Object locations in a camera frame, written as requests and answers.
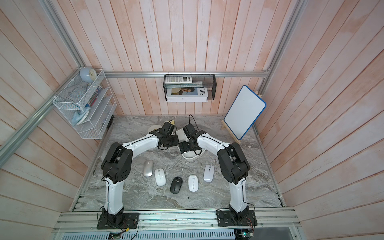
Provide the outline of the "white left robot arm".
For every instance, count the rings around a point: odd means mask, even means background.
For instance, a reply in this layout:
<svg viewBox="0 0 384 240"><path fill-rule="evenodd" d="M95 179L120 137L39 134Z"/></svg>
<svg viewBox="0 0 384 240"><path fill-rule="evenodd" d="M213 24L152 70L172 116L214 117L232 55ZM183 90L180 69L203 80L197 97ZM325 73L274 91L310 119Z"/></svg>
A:
<svg viewBox="0 0 384 240"><path fill-rule="evenodd" d="M115 142L110 146L101 165L107 186L102 216L110 224L117 224L123 219L123 186L131 172L133 159L154 148L163 146L168 149L177 146L179 139L173 133L175 127L172 122L165 122L160 129L153 130L142 138L123 144Z"/></svg>

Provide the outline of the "white slim computer mouse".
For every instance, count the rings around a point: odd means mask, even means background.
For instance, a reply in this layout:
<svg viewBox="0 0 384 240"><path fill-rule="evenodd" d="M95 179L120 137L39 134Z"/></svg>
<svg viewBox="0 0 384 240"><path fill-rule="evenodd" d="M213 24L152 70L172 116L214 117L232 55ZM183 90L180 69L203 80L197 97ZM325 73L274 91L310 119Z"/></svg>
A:
<svg viewBox="0 0 384 240"><path fill-rule="evenodd" d="M161 187L166 184L166 176L163 169L159 168L154 171L155 182L157 186Z"/></svg>

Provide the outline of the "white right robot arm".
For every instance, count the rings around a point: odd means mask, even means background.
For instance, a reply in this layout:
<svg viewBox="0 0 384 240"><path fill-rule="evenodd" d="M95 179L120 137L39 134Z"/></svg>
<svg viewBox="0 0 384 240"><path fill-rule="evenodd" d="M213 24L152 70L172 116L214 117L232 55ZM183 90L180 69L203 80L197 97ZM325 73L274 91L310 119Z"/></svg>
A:
<svg viewBox="0 0 384 240"><path fill-rule="evenodd" d="M229 209L237 218L245 217L250 210L246 202L246 180L250 164L241 146L236 142L230 144L217 140L205 131L198 132L192 124L176 131L176 134L182 154L205 149L217 156L221 173L230 184Z"/></svg>

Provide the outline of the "white plastic storage box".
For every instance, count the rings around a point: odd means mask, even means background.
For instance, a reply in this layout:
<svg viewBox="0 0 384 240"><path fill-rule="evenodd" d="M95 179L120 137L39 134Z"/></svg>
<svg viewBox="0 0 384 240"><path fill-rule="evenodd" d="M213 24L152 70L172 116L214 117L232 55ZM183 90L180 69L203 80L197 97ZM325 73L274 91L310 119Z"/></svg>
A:
<svg viewBox="0 0 384 240"><path fill-rule="evenodd" d="M182 156L188 160L192 161L200 157L205 153L205 149L193 150L189 144L189 138L185 134L183 129L177 130L176 135L178 136L179 143L178 148L182 154Z"/></svg>

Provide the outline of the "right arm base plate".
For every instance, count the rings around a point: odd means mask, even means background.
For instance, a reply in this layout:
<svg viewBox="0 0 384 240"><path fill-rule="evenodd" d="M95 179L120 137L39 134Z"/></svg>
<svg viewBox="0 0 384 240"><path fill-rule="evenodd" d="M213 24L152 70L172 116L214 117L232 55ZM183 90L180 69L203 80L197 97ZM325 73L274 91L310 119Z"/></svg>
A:
<svg viewBox="0 0 384 240"><path fill-rule="evenodd" d="M247 206L243 211L237 213L230 208L227 211L216 210L216 216L219 227L245 226L255 227L258 225L255 211Z"/></svg>

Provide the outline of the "silver computer mouse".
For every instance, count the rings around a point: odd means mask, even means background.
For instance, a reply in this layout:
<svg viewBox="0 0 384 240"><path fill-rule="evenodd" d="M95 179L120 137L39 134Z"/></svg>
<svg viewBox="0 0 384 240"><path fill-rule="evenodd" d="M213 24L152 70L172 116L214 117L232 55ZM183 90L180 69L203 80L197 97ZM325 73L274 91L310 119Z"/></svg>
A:
<svg viewBox="0 0 384 240"><path fill-rule="evenodd" d="M154 162L152 160L145 161L143 168L144 177L151 177L153 175L153 166Z"/></svg>

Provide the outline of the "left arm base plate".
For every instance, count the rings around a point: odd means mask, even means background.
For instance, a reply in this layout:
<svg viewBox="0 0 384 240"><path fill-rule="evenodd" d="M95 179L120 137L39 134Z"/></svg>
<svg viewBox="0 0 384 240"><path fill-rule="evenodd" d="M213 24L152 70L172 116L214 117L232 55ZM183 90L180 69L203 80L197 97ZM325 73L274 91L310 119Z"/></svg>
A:
<svg viewBox="0 0 384 240"><path fill-rule="evenodd" d="M98 230L109 229L137 229L139 213L124 213L124 210L120 210L115 215L109 214L104 208L97 225Z"/></svg>

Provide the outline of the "white ribbed computer mouse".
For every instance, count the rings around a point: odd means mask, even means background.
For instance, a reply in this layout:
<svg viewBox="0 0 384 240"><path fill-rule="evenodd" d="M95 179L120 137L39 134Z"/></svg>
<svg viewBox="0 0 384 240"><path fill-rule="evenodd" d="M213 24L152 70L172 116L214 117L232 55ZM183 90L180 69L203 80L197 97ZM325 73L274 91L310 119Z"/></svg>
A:
<svg viewBox="0 0 384 240"><path fill-rule="evenodd" d="M199 180L196 175L190 175L188 178L188 186L190 192L196 192L199 190Z"/></svg>

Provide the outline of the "black computer mouse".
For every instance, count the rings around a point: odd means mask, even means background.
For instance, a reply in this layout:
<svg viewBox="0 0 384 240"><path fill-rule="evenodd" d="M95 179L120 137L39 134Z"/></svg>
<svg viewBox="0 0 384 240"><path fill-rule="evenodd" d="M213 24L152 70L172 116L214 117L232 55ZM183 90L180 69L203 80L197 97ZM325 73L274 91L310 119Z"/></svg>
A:
<svg viewBox="0 0 384 240"><path fill-rule="evenodd" d="M181 187L183 185L183 179L181 177L175 177L172 180L171 187L170 187L170 192L172 194L178 194Z"/></svg>

